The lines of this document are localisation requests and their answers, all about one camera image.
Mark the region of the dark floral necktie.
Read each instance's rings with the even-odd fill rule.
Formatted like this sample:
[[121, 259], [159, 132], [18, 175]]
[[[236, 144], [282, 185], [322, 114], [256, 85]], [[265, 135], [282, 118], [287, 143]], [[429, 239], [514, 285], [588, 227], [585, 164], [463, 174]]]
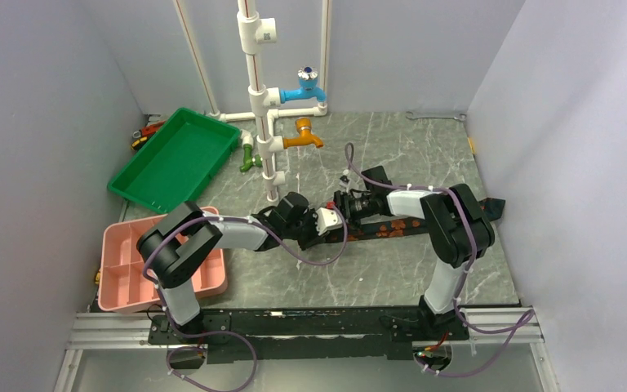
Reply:
[[[489, 221], [499, 220], [505, 209], [506, 201], [500, 198], [485, 198], [479, 201], [480, 207], [485, 212]], [[349, 242], [407, 237], [412, 235], [427, 234], [429, 227], [424, 220], [419, 218], [398, 218], [361, 224], [357, 228], [348, 229], [347, 240]]]

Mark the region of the green plastic tray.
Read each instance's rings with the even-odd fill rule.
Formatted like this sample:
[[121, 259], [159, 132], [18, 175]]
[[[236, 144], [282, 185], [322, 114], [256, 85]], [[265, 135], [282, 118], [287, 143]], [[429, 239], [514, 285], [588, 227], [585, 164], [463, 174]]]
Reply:
[[241, 131], [179, 108], [109, 181], [107, 189], [165, 214], [196, 200], [239, 146]]

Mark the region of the pink compartment organizer box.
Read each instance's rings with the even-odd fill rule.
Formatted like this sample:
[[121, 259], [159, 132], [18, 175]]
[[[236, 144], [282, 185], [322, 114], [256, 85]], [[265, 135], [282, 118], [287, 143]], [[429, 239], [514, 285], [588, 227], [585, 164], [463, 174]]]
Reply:
[[163, 215], [156, 215], [109, 226], [102, 243], [98, 306], [103, 311], [130, 314], [159, 303], [149, 276], [159, 281], [161, 289], [187, 292], [191, 285], [198, 299], [224, 292], [228, 286], [225, 257], [216, 247], [207, 252], [217, 240], [216, 228], [209, 228], [207, 222], [198, 226], [197, 239], [189, 238], [188, 230], [178, 233], [149, 267], [145, 266], [146, 258], [165, 237], [199, 216], [191, 207], [170, 214], [168, 224], [161, 222]]

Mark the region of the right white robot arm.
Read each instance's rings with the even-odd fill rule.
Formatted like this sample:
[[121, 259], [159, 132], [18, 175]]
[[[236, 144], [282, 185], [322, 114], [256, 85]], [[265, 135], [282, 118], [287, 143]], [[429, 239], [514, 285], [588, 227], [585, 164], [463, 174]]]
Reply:
[[436, 339], [459, 313], [458, 297], [474, 262], [496, 241], [491, 219], [464, 183], [449, 188], [392, 185], [382, 166], [359, 172], [366, 188], [334, 193], [332, 204], [345, 222], [359, 228], [371, 216], [415, 218], [424, 224], [438, 257], [433, 277], [420, 299], [420, 334]]

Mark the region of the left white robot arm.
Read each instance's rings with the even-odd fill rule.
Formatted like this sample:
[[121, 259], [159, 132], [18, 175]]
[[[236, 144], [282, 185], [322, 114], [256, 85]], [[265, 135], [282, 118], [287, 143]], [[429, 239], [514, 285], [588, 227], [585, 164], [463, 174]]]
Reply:
[[306, 249], [340, 225], [335, 211], [314, 209], [294, 192], [278, 205], [244, 217], [216, 215], [194, 202], [184, 202], [142, 234], [136, 249], [145, 262], [143, 274], [169, 310], [170, 333], [190, 343], [202, 331], [202, 311], [192, 278], [213, 250], [265, 252], [281, 246], [285, 239]]

